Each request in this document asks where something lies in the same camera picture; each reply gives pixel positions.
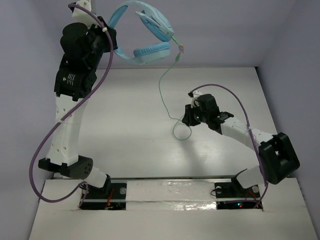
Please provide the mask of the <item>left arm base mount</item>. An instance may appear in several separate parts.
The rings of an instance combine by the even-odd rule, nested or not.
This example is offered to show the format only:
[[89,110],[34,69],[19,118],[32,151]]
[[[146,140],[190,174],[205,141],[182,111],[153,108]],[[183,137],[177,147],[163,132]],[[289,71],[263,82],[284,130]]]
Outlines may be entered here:
[[106,194],[95,187],[89,186],[88,193],[85,196],[86,187],[84,184],[81,189],[79,206],[81,210],[126,210],[126,182],[112,182],[110,190]]

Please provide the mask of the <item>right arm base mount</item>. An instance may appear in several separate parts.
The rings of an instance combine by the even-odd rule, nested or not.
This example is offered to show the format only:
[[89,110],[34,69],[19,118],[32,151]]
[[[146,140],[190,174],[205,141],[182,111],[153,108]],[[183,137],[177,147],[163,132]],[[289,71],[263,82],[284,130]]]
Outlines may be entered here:
[[258,185],[249,188],[236,186],[233,182],[216,182],[210,195],[216,199],[217,210],[262,209],[261,194]]

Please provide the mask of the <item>light blue headphones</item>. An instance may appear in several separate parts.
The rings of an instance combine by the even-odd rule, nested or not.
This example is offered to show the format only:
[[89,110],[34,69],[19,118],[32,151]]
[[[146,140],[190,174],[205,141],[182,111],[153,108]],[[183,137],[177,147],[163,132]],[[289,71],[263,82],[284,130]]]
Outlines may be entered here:
[[149,65],[171,54],[170,41],[175,31],[169,20],[154,6],[129,0],[117,6],[108,26],[115,30],[133,30],[121,33],[115,53],[132,65]]

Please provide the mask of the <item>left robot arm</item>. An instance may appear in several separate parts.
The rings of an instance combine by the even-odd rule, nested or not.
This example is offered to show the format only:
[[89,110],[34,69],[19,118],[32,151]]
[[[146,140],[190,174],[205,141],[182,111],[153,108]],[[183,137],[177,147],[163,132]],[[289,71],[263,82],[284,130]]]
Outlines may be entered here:
[[63,29],[60,45],[64,54],[54,84],[58,127],[46,157],[38,161],[42,170],[87,182],[100,197],[111,193],[110,178],[94,166],[92,158],[78,154],[78,145],[97,67],[103,54],[116,46],[115,36],[105,22],[101,26],[75,22]]

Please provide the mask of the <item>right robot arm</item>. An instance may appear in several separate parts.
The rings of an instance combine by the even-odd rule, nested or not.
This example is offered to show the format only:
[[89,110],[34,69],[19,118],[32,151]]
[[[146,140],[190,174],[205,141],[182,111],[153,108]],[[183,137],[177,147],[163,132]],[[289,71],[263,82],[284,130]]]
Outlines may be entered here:
[[210,130],[238,141],[257,155],[257,166],[232,178],[230,189],[235,196],[243,196],[254,185],[277,185],[300,167],[300,161],[286,134],[271,134],[248,126],[233,114],[220,111],[211,94],[193,91],[189,96],[191,103],[185,106],[183,124],[188,127],[206,124]]

